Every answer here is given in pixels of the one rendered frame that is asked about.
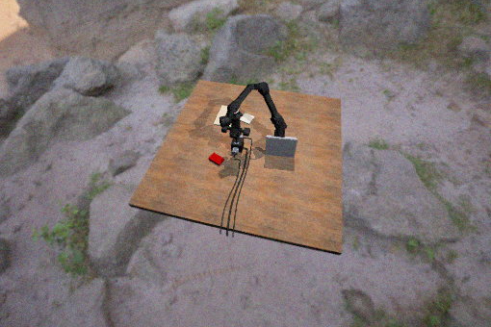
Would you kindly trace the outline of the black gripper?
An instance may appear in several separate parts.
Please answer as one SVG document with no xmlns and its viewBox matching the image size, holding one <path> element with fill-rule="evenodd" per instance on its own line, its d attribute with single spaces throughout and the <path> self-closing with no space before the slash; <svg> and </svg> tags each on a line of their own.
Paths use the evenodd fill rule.
<svg viewBox="0 0 491 327">
<path fill-rule="evenodd" d="M 222 128 L 221 128 L 221 131 L 222 131 L 223 133 L 227 133 L 227 130 L 230 130 L 230 131 L 231 131 L 232 126 L 234 126 L 234 128 L 237 128 L 237 127 L 238 127 L 238 128 L 240 128 L 240 127 L 241 127 L 241 126 L 240 126 L 240 123 L 239 123 L 239 124 L 237 124 L 237 125 L 234 125 L 234 124 L 232 124 L 232 123 L 231 123 L 231 127 L 229 127 L 229 125 L 228 125 L 228 126 L 225 126 L 225 127 L 222 127 Z M 250 128 L 246 128 L 246 127 L 245 127 L 243 130 L 242 130 L 242 129 L 243 129 L 243 128 L 240 128 L 240 130 L 241 130 L 241 134 L 243 133 L 243 135 L 244 135 L 244 136 L 248 137 L 248 136 L 249 136 L 249 133 L 250 133 Z M 230 132 L 230 131 L 229 131 L 229 132 Z"/>
</svg>

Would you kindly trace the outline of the red rectangular block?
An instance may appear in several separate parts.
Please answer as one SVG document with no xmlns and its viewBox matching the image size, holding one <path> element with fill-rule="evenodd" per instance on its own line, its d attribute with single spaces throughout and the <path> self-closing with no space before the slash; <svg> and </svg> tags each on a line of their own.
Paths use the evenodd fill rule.
<svg viewBox="0 0 491 327">
<path fill-rule="evenodd" d="M 217 155 L 216 153 L 213 153 L 209 157 L 209 161 L 213 162 L 214 164 L 221 165 L 221 163 L 224 161 L 224 158 Z"/>
</svg>

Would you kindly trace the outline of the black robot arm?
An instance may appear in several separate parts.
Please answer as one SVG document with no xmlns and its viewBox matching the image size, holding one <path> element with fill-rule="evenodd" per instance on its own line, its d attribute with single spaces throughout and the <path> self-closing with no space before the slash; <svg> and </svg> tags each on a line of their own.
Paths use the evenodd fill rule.
<svg viewBox="0 0 491 327">
<path fill-rule="evenodd" d="M 269 85 L 266 82 L 258 84 L 248 84 L 246 88 L 242 91 L 242 93 L 237 97 L 237 99 L 227 106 L 226 115 L 220 116 L 220 126 L 225 127 L 231 125 L 231 123 L 234 125 L 240 123 L 240 116 L 243 116 L 243 114 L 241 112 L 237 113 L 237 111 L 240 108 L 242 102 L 246 99 L 246 97 L 253 89 L 257 89 L 267 103 L 267 106 L 271 112 L 271 123 L 273 123 L 275 128 L 274 136 L 285 138 L 285 129 L 287 129 L 287 124 L 284 122 L 284 118 L 281 116 L 281 114 L 278 113 L 270 96 Z M 240 128 L 234 128 L 234 126 L 232 126 L 229 136 L 231 138 L 239 138 L 240 135 Z"/>
</svg>

